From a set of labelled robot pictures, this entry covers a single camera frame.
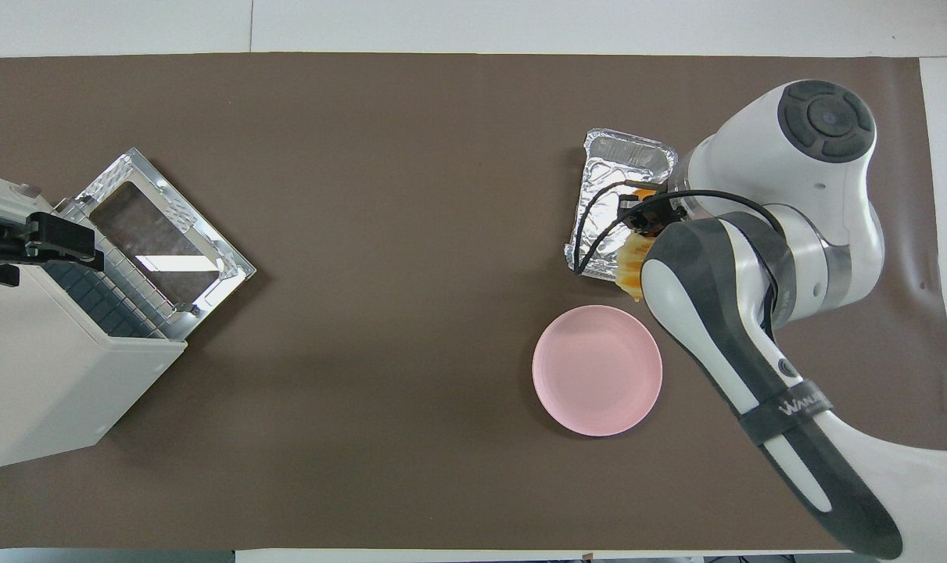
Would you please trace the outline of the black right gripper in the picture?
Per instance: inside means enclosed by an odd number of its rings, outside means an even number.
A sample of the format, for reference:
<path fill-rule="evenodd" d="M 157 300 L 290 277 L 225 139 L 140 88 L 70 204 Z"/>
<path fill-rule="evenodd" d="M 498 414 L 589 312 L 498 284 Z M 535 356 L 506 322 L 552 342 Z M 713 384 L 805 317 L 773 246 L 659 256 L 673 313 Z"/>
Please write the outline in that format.
<path fill-rule="evenodd" d="M 673 222 L 683 221 L 687 217 L 687 211 L 673 200 L 669 193 L 621 195 L 621 224 L 635 234 L 660 234 Z"/>

